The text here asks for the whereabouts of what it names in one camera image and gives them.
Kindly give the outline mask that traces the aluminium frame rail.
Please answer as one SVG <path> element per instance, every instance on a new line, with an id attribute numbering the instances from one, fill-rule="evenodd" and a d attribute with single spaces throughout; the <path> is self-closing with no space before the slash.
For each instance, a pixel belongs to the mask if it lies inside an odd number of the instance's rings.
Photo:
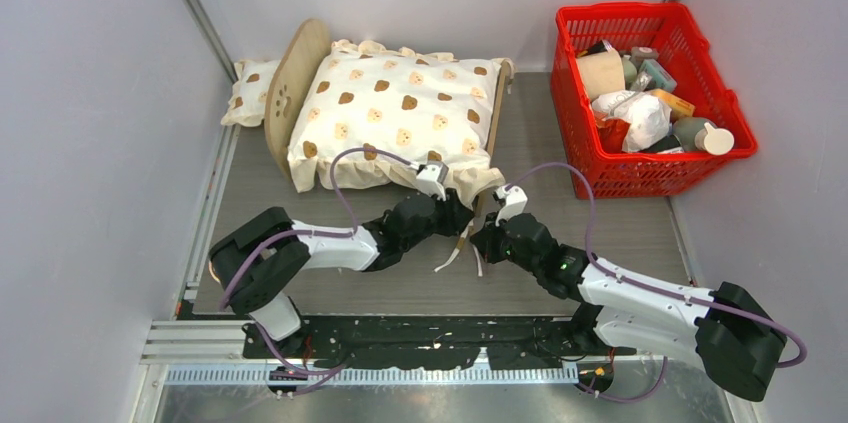
<path id="1" fill-rule="evenodd" d="M 215 27 L 209 12 L 202 0 L 182 0 L 191 15 L 201 36 L 209 46 L 219 66 L 224 71 L 231 83 L 236 83 L 238 76 L 233 66 L 232 59 L 227 51 L 220 32 Z"/>

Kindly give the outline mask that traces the teal box in basket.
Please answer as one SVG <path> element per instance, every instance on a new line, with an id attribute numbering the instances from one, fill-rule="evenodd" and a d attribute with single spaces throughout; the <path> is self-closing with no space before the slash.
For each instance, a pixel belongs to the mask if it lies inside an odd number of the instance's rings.
<path id="1" fill-rule="evenodd" d="M 643 60 L 639 72 L 649 76 L 647 90 L 661 89 L 674 93 L 677 89 L 677 80 L 656 59 Z"/>

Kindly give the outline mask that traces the yellow box in basket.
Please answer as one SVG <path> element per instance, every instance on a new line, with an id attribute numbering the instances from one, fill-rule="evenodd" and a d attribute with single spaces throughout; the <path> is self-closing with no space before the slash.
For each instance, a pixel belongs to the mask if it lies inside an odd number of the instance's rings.
<path id="1" fill-rule="evenodd" d="M 695 113 L 695 105 L 680 98 L 673 93 L 663 89 L 654 89 L 649 92 L 650 95 L 658 98 L 670 108 L 670 121 L 676 122 L 684 117 L 692 117 Z"/>

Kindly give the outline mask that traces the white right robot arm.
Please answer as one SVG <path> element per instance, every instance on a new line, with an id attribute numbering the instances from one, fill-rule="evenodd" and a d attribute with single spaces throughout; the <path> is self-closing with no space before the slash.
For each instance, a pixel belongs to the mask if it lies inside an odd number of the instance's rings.
<path id="1" fill-rule="evenodd" d="M 580 351 L 647 350 L 703 371 L 739 398 L 763 401 L 787 337 L 743 287 L 686 287 L 626 270 L 558 242 L 529 213 L 502 223 L 489 214 L 470 241 L 485 262 L 509 261 L 549 294 L 578 302 L 570 335 Z"/>

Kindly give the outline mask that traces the small bear print pillow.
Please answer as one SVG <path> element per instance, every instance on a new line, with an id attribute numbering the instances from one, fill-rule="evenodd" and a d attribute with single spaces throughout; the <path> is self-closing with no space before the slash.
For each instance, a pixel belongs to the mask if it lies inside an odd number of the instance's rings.
<path id="1" fill-rule="evenodd" d="M 234 63 L 237 81 L 232 86 L 222 126 L 258 127 L 263 123 L 271 80 L 280 60 L 239 60 Z"/>

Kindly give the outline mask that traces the red plastic basket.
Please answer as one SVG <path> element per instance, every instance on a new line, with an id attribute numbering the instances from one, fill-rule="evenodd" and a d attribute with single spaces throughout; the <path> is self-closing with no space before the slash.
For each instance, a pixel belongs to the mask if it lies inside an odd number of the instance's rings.
<path id="1" fill-rule="evenodd" d="M 560 8 L 551 93 L 581 199 L 681 194 L 758 142 L 680 3 Z"/>

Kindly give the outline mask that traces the grey bottle with beige cap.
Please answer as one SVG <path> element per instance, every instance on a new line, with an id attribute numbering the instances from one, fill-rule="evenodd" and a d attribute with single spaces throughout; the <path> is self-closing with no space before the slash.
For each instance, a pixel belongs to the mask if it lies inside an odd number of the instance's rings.
<path id="1" fill-rule="evenodd" d="M 706 152 L 714 156 L 729 153 L 734 135 L 703 117 L 683 117 L 672 125 L 672 134 L 685 152 Z"/>

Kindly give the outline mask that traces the white crumpled bag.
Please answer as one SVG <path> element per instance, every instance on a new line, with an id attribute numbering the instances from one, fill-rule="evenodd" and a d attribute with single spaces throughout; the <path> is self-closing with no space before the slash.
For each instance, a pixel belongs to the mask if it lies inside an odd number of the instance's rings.
<path id="1" fill-rule="evenodd" d="M 670 108 L 649 93 L 607 93 L 592 101 L 590 107 L 601 147 L 607 153 L 640 152 L 670 130 Z"/>

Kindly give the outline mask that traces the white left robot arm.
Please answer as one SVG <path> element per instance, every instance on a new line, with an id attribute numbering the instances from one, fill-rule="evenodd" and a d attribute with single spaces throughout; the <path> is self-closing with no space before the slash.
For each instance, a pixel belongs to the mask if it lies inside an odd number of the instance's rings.
<path id="1" fill-rule="evenodd" d="M 208 258 L 224 290 L 224 306 L 249 315 L 273 349 L 293 357 L 305 348 L 307 332 L 284 289 L 299 272 L 382 271 L 433 235 L 460 235 L 473 217 L 453 189 L 445 199 L 408 196 L 356 229 L 308 225 L 271 207 L 214 244 Z"/>

